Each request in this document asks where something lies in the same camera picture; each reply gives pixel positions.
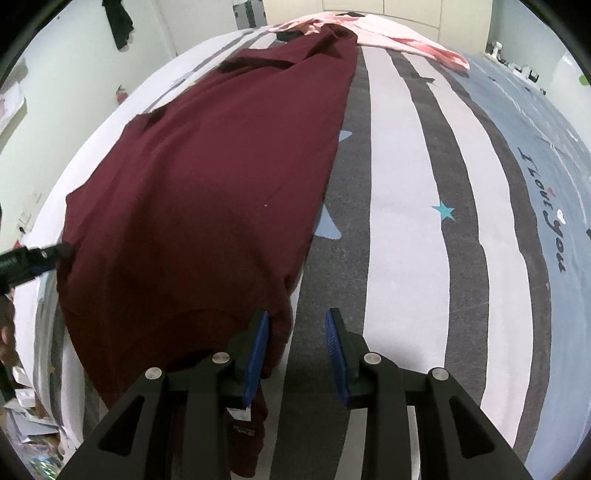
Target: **gray stripe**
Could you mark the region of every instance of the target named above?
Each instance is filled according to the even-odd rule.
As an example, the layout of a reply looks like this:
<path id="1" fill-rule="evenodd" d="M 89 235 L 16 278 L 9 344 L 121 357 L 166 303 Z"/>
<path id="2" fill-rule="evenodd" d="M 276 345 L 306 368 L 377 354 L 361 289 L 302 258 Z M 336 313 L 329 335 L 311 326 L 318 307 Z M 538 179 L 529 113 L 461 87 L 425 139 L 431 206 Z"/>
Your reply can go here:
<path id="1" fill-rule="evenodd" d="M 86 371 L 84 372 L 84 418 L 82 435 L 87 439 L 100 422 L 100 397 Z"/>
<path id="2" fill-rule="evenodd" d="M 250 35 L 252 33 L 252 30 L 245 30 L 244 32 L 242 32 L 242 34 L 239 37 L 234 38 L 234 40 L 232 40 L 230 43 L 227 43 L 224 47 L 222 47 L 220 50 L 218 50 L 217 52 L 215 52 L 214 54 L 210 55 L 209 57 L 207 57 L 205 60 L 203 60 L 199 65 L 197 65 L 193 70 L 191 70 L 190 72 L 187 72 L 186 75 L 184 75 L 183 77 L 181 77 L 180 79 L 178 79 L 168 90 L 166 90 L 165 92 L 163 92 L 155 101 L 153 101 L 150 106 L 144 110 L 144 113 L 148 113 L 150 111 L 152 111 L 152 109 L 154 108 L 154 106 L 160 101 L 162 100 L 162 98 L 165 97 L 165 95 L 167 95 L 168 93 L 172 92 L 175 88 L 179 87 L 187 78 L 190 74 L 198 72 L 200 69 L 202 69 L 205 65 L 207 65 L 209 62 L 211 62 L 213 59 L 215 59 L 218 55 L 222 54 L 223 52 L 225 52 L 226 50 L 229 50 L 230 48 L 232 48 L 234 45 L 236 45 L 237 43 L 239 43 L 240 41 L 242 41 L 242 39 L 244 37 L 246 37 L 247 35 Z M 266 34 L 267 32 L 264 31 L 262 33 L 260 33 L 260 35 L 257 35 L 256 37 L 250 39 L 248 42 L 246 42 L 242 48 L 248 48 L 250 47 L 250 45 L 252 45 L 256 40 L 258 40 L 259 38 L 261 38 L 264 34 Z"/>
<path id="3" fill-rule="evenodd" d="M 515 452 L 525 462 L 538 429 L 540 414 L 550 379 L 552 316 L 550 281 L 548 279 L 548 268 L 542 253 L 542 245 L 538 237 L 537 220 L 534 209 L 531 206 L 527 184 L 521 173 L 519 164 L 509 149 L 505 137 L 503 137 L 499 129 L 488 118 L 482 108 L 472 100 L 464 87 L 449 72 L 436 62 L 432 61 L 431 65 L 446 78 L 453 91 L 472 110 L 474 116 L 486 130 L 505 171 L 505 176 L 509 183 L 511 207 L 515 212 L 516 220 L 519 219 L 519 221 L 515 222 L 515 234 L 519 244 L 519 251 L 521 251 L 527 267 L 534 328 L 530 384 L 525 397 L 523 414 L 514 445 Z"/>
<path id="4" fill-rule="evenodd" d="M 441 222 L 450 274 L 445 366 L 480 403 L 486 386 L 489 283 L 472 186 L 452 128 L 427 85 L 429 79 L 420 77 L 401 53 L 389 54 L 417 108 L 440 200 L 454 208 L 455 221 Z"/>
<path id="5" fill-rule="evenodd" d="M 52 282 L 51 288 L 56 288 L 55 282 Z M 61 308 L 58 304 L 56 307 L 56 313 L 53 323 L 53 332 L 51 336 L 50 365 L 51 367 L 53 367 L 53 371 L 49 372 L 49 393 L 51 401 L 51 412 L 53 414 L 53 418 L 59 425 L 63 425 L 64 423 L 61 414 L 61 377 L 63 375 L 63 371 L 61 368 L 61 356 L 64 349 L 65 335 L 66 324 L 64 322 L 64 317 L 61 313 Z"/>
<path id="6" fill-rule="evenodd" d="M 339 307 L 347 327 L 363 332 L 369 265 L 370 128 L 369 80 L 359 50 L 343 123 L 343 129 L 353 134 L 339 144 L 325 198 L 342 238 L 314 237 L 304 267 L 271 479 L 333 480 L 339 465 L 349 412 L 336 397 L 323 312 Z"/>

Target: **human hand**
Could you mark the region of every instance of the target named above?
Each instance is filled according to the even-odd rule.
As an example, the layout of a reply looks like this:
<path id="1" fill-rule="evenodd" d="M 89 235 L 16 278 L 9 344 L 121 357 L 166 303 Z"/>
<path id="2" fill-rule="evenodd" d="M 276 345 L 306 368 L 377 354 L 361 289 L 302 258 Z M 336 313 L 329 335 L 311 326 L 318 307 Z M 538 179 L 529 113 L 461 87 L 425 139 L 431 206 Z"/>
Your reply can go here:
<path id="1" fill-rule="evenodd" d="M 0 295 L 0 361 L 8 368 L 18 363 L 14 339 L 14 305 L 5 295 Z"/>

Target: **clothing tag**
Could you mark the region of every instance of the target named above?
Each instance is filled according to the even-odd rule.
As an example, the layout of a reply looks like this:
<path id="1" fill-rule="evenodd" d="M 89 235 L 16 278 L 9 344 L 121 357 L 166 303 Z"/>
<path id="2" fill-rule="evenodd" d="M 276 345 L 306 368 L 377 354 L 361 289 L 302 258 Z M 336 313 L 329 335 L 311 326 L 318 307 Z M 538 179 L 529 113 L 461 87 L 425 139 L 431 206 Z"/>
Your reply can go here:
<path id="1" fill-rule="evenodd" d="M 228 412 L 235 420 L 251 421 L 251 408 L 248 406 L 246 410 L 239 408 L 229 408 Z"/>

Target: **bedding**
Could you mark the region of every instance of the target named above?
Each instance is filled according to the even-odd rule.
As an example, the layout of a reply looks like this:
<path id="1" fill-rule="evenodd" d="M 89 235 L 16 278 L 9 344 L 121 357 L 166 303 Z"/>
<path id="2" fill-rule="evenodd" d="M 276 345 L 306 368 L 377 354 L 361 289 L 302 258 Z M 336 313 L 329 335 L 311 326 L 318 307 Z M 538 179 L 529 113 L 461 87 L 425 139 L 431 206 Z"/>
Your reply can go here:
<path id="1" fill-rule="evenodd" d="M 237 48 L 274 40 L 265 29 L 228 34 L 152 75 L 80 149 L 27 244 L 59 239 L 66 195 L 134 115 L 166 104 Z M 359 47 L 316 235 L 291 295 L 294 329 L 262 383 L 269 416 L 256 478 L 360 478 L 365 413 L 344 410 L 332 386 L 329 307 L 401 367 L 448 368 L 536 480 L 560 471 L 589 431 L 591 154 L 539 92 L 487 59 L 467 59 L 462 76 Z M 27 351 L 31 332 L 54 322 L 45 341 L 66 335 L 59 315 L 42 314 L 57 303 L 50 283 L 15 296 L 17 348 L 27 372 L 39 370 L 36 387 L 54 374 Z M 58 396 L 77 407 L 54 405 L 81 439 L 98 402 L 76 368 L 78 390 L 64 391 L 63 365 L 55 375 Z"/>

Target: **hanging black cloth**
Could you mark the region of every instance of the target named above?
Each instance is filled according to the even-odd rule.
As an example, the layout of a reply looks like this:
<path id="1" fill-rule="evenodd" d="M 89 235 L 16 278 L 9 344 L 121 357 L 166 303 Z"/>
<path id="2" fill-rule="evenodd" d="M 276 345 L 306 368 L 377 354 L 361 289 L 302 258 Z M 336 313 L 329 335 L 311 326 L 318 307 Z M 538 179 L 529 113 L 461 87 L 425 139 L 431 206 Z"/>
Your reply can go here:
<path id="1" fill-rule="evenodd" d="M 103 7 L 107 13 L 117 50 L 121 50 L 127 45 L 129 34 L 134 29 L 134 22 L 121 5 L 121 0 L 103 0 Z"/>

